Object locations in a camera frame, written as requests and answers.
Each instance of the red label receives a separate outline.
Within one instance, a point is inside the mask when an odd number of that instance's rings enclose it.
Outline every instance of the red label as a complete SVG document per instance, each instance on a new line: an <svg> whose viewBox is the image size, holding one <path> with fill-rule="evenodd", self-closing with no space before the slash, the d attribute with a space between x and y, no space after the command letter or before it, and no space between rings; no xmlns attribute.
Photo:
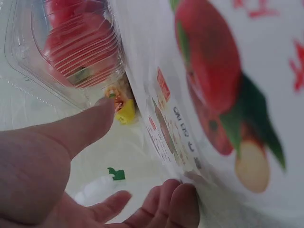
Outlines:
<svg viewBox="0 0 304 228"><path fill-rule="evenodd" d="M289 60L289 65L295 75L294 91L299 92L304 87L304 45L302 45L298 40L294 41L294 45L300 66L297 67L297 64L293 59Z"/></svg>
<svg viewBox="0 0 304 228"><path fill-rule="evenodd" d="M162 91L162 94L165 97L166 102L168 102L169 99L170 99L170 90L169 90L169 87L168 87L168 85L167 85L167 83L166 83L166 81L165 81L165 79L162 75L162 72L159 68L157 70L157 81L158 81L158 84L161 87L161 91Z"/></svg>
<svg viewBox="0 0 304 228"><path fill-rule="evenodd" d="M149 121L151 123L151 126L152 126L153 130L156 130L156 126L155 126L155 124L153 122L153 119L151 117L149 117Z"/></svg>
<svg viewBox="0 0 304 228"><path fill-rule="evenodd" d="M248 6L247 0L233 0L233 7L243 8L247 15L254 19L259 17L279 16L280 13L276 9L272 9L268 6L269 0L254 0L257 2L257 7L252 9Z"/></svg>

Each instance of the clear plastic container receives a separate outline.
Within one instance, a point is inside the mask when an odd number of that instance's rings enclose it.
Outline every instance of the clear plastic container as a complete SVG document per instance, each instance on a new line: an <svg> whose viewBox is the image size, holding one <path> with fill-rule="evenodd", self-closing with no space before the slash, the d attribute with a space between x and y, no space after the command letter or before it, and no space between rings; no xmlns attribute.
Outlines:
<svg viewBox="0 0 304 228"><path fill-rule="evenodd" d="M9 13L5 36L8 80L42 88L81 109L124 74L122 44L105 0L4 0ZM45 94L43 99L50 99Z"/></svg>

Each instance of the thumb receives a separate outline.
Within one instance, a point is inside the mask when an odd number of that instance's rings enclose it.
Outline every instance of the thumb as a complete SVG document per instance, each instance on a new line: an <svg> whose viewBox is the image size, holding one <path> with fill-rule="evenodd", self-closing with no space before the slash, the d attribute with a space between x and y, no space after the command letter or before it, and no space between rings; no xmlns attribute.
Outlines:
<svg viewBox="0 0 304 228"><path fill-rule="evenodd" d="M127 191L119 191L104 202L88 207L93 219L104 224L122 212L132 195Z"/></svg>
<svg viewBox="0 0 304 228"><path fill-rule="evenodd" d="M103 98L82 113L54 123L29 127L27 130L43 134L61 144L73 159L85 147L107 134L113 119L114 101Z"/></svg>

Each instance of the fingernail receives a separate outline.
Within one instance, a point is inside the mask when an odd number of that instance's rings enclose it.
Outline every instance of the fingernail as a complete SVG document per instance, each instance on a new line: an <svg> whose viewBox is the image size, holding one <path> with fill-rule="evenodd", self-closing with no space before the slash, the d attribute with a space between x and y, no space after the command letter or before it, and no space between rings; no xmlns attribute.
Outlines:
<svg viewBox="0 0 304 228"><path fill-rule="evenodd" d="M114 107L114 99L111 98L101 98L99 99L94 106L108 106L108 105L112 105Z"/></svg>

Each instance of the candy wrapper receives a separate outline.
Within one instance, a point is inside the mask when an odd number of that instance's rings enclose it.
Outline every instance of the candy wrapper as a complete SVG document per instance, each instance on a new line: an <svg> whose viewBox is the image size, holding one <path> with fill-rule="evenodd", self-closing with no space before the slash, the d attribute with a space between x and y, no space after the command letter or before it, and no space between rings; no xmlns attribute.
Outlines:
<svg viewBox="0 0 304 228"><path fill-rule="evenodd" d="M131 124L135 120L135 102L127 75L104 89L104 96L115 100L115 118L121 124Z"/></svg>

